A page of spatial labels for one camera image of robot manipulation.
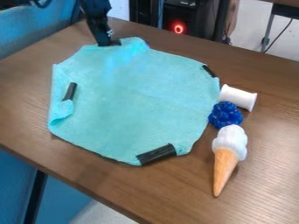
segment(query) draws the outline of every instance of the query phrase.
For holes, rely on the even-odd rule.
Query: white spool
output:
[[[223,85],[220,91],[220,102],[232,102],[237,106],[252,111],[256,101],[257,94],[248,93],[235,87]]]

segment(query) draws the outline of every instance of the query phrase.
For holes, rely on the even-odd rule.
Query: cloth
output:
[[[137,155],[173,144],[187,154],[219,97],[219,79],[193,59],[151,50],[140,38],[121,46],[83,46],[53,65],[49,130],[131,165]],[[73,100],[62,101],[70,82]]]

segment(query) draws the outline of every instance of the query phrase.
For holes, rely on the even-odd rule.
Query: ice cream cone toy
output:
[[[247,135],[239,125],[222,128],[212,141],[215,153],[213,194],[218,197],[239,161],[247,156]]]

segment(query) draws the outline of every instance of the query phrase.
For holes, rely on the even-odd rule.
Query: blue grapes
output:
[[[243,115],[236,105],[229,101],[222,101],[214,106],[212,113],[209,115],[209,122],[219,130],[227,125],[241,124]]]

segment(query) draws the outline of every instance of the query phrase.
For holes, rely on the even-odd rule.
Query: white wall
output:
[[[108,13],[110,17],[129,20],[129,0],[110,0],[112,10]]]

